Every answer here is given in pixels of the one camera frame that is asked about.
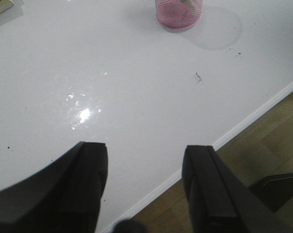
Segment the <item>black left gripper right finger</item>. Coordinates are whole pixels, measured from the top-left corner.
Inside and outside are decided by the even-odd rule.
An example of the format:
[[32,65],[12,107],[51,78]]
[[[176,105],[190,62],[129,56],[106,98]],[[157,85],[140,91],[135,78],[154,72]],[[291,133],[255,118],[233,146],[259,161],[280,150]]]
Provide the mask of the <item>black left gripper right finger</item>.
[[182,179],[195,233],[293,233],[241,183],[212,146],[187,146]]

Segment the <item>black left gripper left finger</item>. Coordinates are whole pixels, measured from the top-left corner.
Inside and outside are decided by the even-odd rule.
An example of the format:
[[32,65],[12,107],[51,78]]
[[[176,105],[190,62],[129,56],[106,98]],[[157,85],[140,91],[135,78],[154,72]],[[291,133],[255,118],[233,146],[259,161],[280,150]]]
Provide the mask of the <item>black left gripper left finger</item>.
[[0,191],[0,233],[93,233],[108,174],[104,143],[79,142]]

